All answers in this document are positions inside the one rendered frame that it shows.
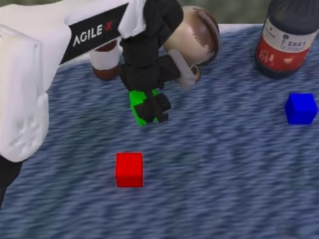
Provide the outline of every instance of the bottle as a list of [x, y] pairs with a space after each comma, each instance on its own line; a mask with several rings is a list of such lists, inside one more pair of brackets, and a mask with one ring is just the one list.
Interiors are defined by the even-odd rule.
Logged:
[[271, 0], [256, 52], [257, 69], [273, 79], [302, 66], [319, 29], [319, 0]]

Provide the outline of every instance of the blue fabric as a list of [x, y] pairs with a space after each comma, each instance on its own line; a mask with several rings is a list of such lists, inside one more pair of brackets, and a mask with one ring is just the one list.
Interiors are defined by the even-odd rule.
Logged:
[[[319, 97], [319, 39], [284, 80], [253, 64], [260, 27], [222, 35], [169, 122], [137, 126], [119, 80], [59, 70], [50, 129], [8, 189], [1, 239], [318, 239], [319, 126], [287, 124], [290, 92]], [[145, 187], [117, 189], [116, 152], [144, 154]]]

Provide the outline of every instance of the red label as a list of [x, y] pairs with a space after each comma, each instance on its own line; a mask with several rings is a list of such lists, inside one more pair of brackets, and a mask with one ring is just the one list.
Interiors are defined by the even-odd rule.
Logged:
[[296, 53], [283, 52], [269, 45], [263, 37], [260, 38], [256, 56], [261, 63], [276, 71], [293, 71], [304, 62], [309, 48]]

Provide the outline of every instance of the white label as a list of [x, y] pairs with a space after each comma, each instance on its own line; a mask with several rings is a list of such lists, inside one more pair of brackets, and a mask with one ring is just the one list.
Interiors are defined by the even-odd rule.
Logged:
[[285, 33], [276, 28], [269, 19], [266, 19], [263, 38], [273, 48], [283, 51], [298, 53], [311, 47], [318, 31], [308, 35], [293, 35]]

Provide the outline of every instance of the black label band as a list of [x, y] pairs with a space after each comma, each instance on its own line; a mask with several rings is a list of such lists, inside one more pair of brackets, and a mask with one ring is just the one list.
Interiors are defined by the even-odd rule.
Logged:
[[70, 25], [71, 40], [63, 64], [120, 36], [118, 27], [128, 3]]

